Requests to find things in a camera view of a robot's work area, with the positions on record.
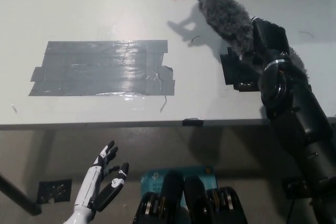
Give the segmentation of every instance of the black robotic arm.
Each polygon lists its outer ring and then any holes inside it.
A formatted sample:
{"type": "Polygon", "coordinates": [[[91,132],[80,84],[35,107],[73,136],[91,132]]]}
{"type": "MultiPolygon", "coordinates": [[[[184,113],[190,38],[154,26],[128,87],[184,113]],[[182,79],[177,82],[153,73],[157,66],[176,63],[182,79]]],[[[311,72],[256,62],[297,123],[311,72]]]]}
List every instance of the black robotic arm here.
{"type": "Polygon", "coordinates": [[[317,221],[336,223],[336,148],[333,130],[307,75],[289,55],[285,29],[253,19],[262,103],[282,148],[296,161],[311,191],[317,221]]]}

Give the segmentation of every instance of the black robotic finger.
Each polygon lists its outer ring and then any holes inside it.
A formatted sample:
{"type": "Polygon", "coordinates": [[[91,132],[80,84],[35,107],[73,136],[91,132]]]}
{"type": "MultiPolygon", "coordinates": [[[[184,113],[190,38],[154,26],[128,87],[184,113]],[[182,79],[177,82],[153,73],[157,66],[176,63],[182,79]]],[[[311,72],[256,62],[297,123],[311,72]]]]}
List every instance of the black robotic finger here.
{"type": "Polygon", "coordinates": [[[124,163],[116,178],[113,179],[96,197],[93,202],[93,208],[96,211],[103,211],[105,207],[113,201],[113,199],[121,191],[128,174],[129,163],[124,163]]]}

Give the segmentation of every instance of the gray floor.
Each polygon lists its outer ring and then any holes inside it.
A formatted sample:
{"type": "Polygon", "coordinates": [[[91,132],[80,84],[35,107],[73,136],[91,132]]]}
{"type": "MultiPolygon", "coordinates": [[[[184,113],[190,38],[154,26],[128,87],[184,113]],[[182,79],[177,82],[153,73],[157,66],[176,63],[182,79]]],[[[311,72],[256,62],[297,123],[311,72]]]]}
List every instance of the gray floor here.
{"type": "MultiPolygon", "coordinates": [[[[43,205],[37,217],[0,194],[0,223],[63,223],[88,167],[110,140],[119,146],[114,164],[128,161],[130,176],[92,223],[131,223],[140,201],[139,178],[146,170],[196,164],[214,165],[219,185],[236,189],[249,223],[286,223],[290,201],[280,179],[298,171],[266,126],[0,132],[0,172],[31,199],[39,181],[73,179],[71,202],[43,205]]],[[[297,201],[291,223],[316,223],[309,201],[297,201]]]]}

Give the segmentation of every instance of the fluffy microphone windscreen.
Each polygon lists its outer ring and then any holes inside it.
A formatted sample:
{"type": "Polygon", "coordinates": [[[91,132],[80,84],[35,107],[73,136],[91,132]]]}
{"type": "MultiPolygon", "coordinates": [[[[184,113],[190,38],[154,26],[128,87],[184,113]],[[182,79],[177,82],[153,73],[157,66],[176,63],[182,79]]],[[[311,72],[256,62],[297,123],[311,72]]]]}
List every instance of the fluffy microphone windscreen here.
{"type": "Polygon", "coordinates": [[[244,6],[235,0],[202,0],[199,9],[213,30],[238,53],[253,53],[253,26],[244,6]]]}

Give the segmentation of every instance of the white table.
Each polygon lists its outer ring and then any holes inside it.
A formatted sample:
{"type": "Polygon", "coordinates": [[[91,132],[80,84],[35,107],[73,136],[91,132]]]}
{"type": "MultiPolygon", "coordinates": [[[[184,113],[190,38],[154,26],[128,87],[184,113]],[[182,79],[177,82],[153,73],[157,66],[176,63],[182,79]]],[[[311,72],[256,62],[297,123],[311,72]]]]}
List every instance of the white table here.
{"type": "MultiPolygon", "coordinates": [[[[336,117],[336,0],[238,0],[251,16],[285,27],[302,57],[313,91],[336,117]]],[[[0,128],[204,125],[264,121],[260,94],[225,86],[222,40],[195,0],[0,0],[0,128]],[[29,97],[48,41],[168,40],[163,64],[173,68],[167,97],[29,97]]]]}

